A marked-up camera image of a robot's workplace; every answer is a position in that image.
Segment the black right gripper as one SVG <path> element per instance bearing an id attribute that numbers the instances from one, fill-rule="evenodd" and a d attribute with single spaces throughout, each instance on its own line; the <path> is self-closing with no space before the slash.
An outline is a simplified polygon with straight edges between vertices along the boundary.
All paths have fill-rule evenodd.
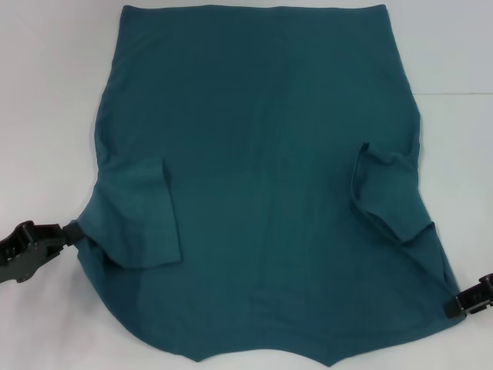
<path id="1" fill-rule="evenodd" d="M 462 291 L 444 305 L 449 318 L 476 314 L 492 305 L 493 273 L 478 279 L 481 284 Z"/>

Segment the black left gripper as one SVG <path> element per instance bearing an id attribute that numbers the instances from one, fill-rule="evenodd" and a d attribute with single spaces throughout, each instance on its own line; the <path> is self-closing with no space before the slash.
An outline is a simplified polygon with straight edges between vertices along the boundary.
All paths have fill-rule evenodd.
<path id="1" fill-rule="evenodd" d="M 1 282 L 15 280 L 22 283 L 59 255 L 64 246 L 72 246 L 83 239 L 78 223 L 35 224 L 29 220 L 19 224 L 1 241 Z"/>

